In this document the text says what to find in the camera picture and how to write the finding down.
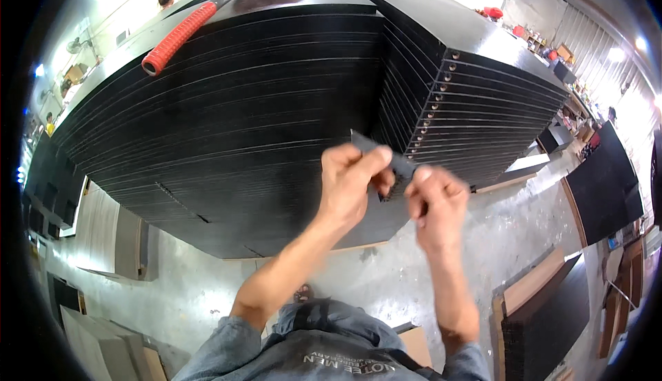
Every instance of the wooden board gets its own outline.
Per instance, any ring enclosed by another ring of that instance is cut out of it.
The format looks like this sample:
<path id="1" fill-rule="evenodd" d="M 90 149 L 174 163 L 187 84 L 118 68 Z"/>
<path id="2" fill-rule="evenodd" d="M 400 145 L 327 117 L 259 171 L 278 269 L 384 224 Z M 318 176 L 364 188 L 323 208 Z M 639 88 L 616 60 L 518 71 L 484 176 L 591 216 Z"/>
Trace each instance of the wooden board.
<path id="1" fill-rule="evenodd" d="M 563 250 L 555 249 L 538 266 L 519 279 L 503 293 L 506 316 L 531 299 L 563 266 Z"/>
<path id="2" fill-rule="evenodd" d="M 407 354 L 422 367 L 432 368 L 432 358 L 423 327 L 415 327 L 401 333 L 400 339 L 407 348 Z"/>
<path id="3" fill-rule="evenodd" d="M 496 329 L 496 353 L 499 361 L 499 368 L 494 370 L 498 381 L 506 380 L 506 349 L 503 343 L 503 330 L 501 322 L 503 321 L 503 296 L 497 296 L 492 300 L 492 315 L 494 316 L 494 328 Z"/>
<path id="4" fill-rule="evenodd" d="M 616 290 L 609 291 L 607 296 L 606 305 L 603 311 L 604 320 L 602 322 L 602 332 L 600 334 L 600 345 L 598 347 L 598 358 L 600 359 L 607 358 L 609 355 L 609 348 L 612 346 L 619 306 L 619 296 L 620 294 L 618 294 Z"/>
<path id="5" fill-rule="evenodd" d="M 632 295 L 632 279 L 630 278 L 630 268 L 622 273 L 622 276 L 618 281 L 619 282 L 616 285 L 629 299 Z M 618 308 L 618 316 L 616 318 L 616 330 L 614 331 L 614 336 L 625 332 L 625 327 L 628 324 L 628 314 L 630 313 L 630 303 L 623 295 L 619 294 L 618 302 L 620 305 Z"/>
<path id="6" fill-rule="evenodd" d="M 122 328 L 119 325 L 103 319 L 100 317 L 92 317 L 95 322 L 97 322 L 104 329 L 108 330 L 110 333 L 119 337 L 127 345 L 127 350 L 129 352 L 129 358 L 133 364 L 133 368 L 136 371 L 139 379 L 141 381 L 152 381 L 152 374 L 150 372 L 150 367 L 145 358 L 145 352 L 142 350 L 142 335 L 131 332 L 128 329 Z"/>
<path id="7" fill-rule="evenodd" d="M 584 224 L 581 221 L 581 216 L 579 215 L 579 209 L 577 209 L 577 203 L 575 202 L 575 196 L 573 191 L 570 190 L 568 185 L 567 178 L 561 178 L 561 186 L 563 186 L 563 191 L 565 191 L 565 196 L 568 198 L 568 203 L 570 203 L 570 210 L 573 212 L 573 217 L 575 218 L 575 224 L 577 226 L 577 232 L 579 233 L 579 241 L 581 242 L 582 248 L 588 246 L 586 243 L 586 233 L 584 232 Z"/>
<path id="8" fill-rule="evenodd" d="M 499 188 L 508 187 L 508 186 L 513 185 L 513 184 L 525 182 L 529 178 L 534 178 L 537 175 L 538 174 L 536 172 L 533 172 L 531 174 L 528 174 L 528 175 L 525 175 L 525 176 L 522 176 L 522 177 L 513 178 L 511 180 L 504 181 L 503 183 L 493 184 L 493 185 L 488 186 L 488 187 L 479 188 L 479 189 L 476 189 L 476 194 L 487 193 L 487 192 L 491 192 L 493 190 L 498 190 Z"/>
<path id="9" fill-rule="evenodd" d="M 352 246 L 352 247 L 343 247 L 342 249 L 332 249 L 329 254 L 337 254 L 337 253 L 343 253 L 346 251 L 352 251 L 352 250 L 359 250 L 359 249 L 368 249 L 369 247 L 375 247 L 375 246 L 381 246 L 382 244 L 386 244 L 388 241 L 379 241 L 375 243 L 368 243 L 368 244 L 362 244 L 361 246 Z M 268 257 L 247 257 L 247 258 L 242 258 L 242 259 L 223 259 L 223 261 L 226 262 L 243 262 L 243 261 L 255 261 L 258 259 L 271 259 L 272 256 Z"/>
<path id="10" fill-rule="evenodd" d="M 634 306 L 639 308 L 643 290 L 643 253 L 639 253 L 634 257 L 630 270 L 632 272 L 632 296 L 630 299 Z"/>
<path id="11" fill-rule="evenodd" d="M 163 370 L 163 364 L 161 364 L 159 353 L 147 347 L 144 347 L 143 351 L 147 359 L 147 364 L 150 367 L 153 381 L 168 381 L 166 372 Z"/>
<path id="12" fill-rule="evenodd" d="M 61 307 L 71 350 L 96 381 L 138 381 L 127 345 L 87 315 Z"/>
<path id="13" fill-rule="evenodd" d="M 586 263 L 580 254 L 501 322 L 507 380 L 548 377 L 582 334 L 589 316 Z"/>
<path id="14" fill-rule="evenodd" d="M 144 222 L 90 182 L 81 198 L 76 236 L 69 242 L 76 266 L 104 276 L 138 280 Z"/>

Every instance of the foot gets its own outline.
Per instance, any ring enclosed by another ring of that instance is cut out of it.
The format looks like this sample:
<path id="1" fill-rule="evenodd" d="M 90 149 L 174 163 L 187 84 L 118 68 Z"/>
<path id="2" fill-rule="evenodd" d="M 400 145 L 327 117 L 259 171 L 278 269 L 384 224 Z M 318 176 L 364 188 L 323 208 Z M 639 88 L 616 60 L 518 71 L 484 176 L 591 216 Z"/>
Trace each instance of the foot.
<path id="1" fill-rule="evenodd" d="M 294 303 L 305 303 L 315 297 L 315 293 L 309 284 L 304 283 L 299 290 L 294 292 Z"/>

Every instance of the hand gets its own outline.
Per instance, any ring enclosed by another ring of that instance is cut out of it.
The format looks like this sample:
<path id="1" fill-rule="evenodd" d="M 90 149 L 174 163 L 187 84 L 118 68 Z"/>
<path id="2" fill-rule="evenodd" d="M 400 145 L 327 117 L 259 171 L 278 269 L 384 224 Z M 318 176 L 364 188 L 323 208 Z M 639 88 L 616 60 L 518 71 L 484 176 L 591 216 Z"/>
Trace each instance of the hand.
<path id="1" fill-rule="evenodd" d="M 480 314 L 461 260 L 461 229 L 469 191 L 448 171 L 422 166 L 404 194 L 409 198 L 409 214 L 417 223 L 418 244 L 428 256 L 437 324 L 446 353 L 451 355 L 480 336 Z"/>
<path id="2" fill-rule="evenodd" d="M 368 185 L 387 195 L 395 183 L 388 168 L 393 152 L 380 146 L 366 155 L 352 144 L 322 154 L 322 200 L 316 217 L 343 235 L 356 226 L 368 207 Z"/>
<path id="3" fill-rule="evenodd" d="M 417 240 L 428 254 L 459 260 L 461 229 L 467 211 L 467 185 L 441 167 L 421 166 L 404 190 L 409 215 L 417 223 Z"/>

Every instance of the black wooden panel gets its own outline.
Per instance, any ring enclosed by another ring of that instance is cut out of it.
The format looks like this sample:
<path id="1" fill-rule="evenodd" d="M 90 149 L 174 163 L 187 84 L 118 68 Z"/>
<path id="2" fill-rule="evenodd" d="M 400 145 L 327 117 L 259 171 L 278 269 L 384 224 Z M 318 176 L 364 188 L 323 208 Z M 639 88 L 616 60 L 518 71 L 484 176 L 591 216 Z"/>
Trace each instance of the black wooden panel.
<path id="1" fill-rule="evenodd" d="M 584 255 L 569 259 L 522 307 L 501 322 L 506 380 L 542 381 L 589 322 Z"/>
<path id="2" fill-rule="evenodd" d="M 605 123 L 598 134 L 598 148 L 566 177 L 587 244 L 616 233 L 643 215 L 637 175 L 611 123 Z"/>
<path id="3" fill-rule="evenodd" d="M 322 152 L 377 122 L 384 18 L 343 1 L 208 23 L 155 79 L 137 54 L 54 140 L 147 222 L 217 257 L 273 256 L 317 211 Z M 372 192 L 338 247 L 390 239 L 407 219 L 402 199 Z"/>
<path id="4" fill-rule="evenodd" d="M 39 234 L 57 238 L 57 228 L 68 229 L 83 188 L 85 173 L 46 132 L 38 139 L 23 193 L 28 197 L 27 224 Z"/>
<path id="5" fill-rule="evenodd" d="M 370 0 L 386 18 L 373 138 L 470 185 L 497 178 L 567 98 L 549 69 L 452 0 Z"/>

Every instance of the concrete floor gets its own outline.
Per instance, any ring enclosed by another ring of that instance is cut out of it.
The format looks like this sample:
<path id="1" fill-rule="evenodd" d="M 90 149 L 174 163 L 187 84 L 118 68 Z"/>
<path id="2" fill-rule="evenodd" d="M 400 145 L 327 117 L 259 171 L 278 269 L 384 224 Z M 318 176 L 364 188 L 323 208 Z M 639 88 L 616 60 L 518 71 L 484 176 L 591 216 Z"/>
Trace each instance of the concrete floor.
<path id="1" fill-rule="evenodd" d="M 536 178 L 525 184 L 473 195 L 464 225 L 463 263 L 481 312 L 481 348 L 494 368 L 491 305 L 495 294 L 529 266 L 562 247 L 566 255 L 581 249 L 569 203 L 558 180 L 578 161 L 570 151 L 554 155 Z M 591 322 L 567 357 L 580 380 L 596 374 L 590 357 L 599 332 L 602 290 L 599 244 L 584 250 Z M 90 315 L 113 320 L 143 333 L 161 354 L 172 377 L 230 311 L 234 296 L 264 261 L 221 261 L 157 228 L 149 231 L 149 268 L 144 282 L 117 280 L 80 270 L 69 262 L 65 245 L 53 245 L 46 269 L 83 290 Z M 370 249 L 329 256 L 311 279 L 319 295 L 361 306 L 391 326 L 422 325 L 436 370 L 445 360 L 435 323 L 430 273 L 408 223 L 390 242 Z"/>

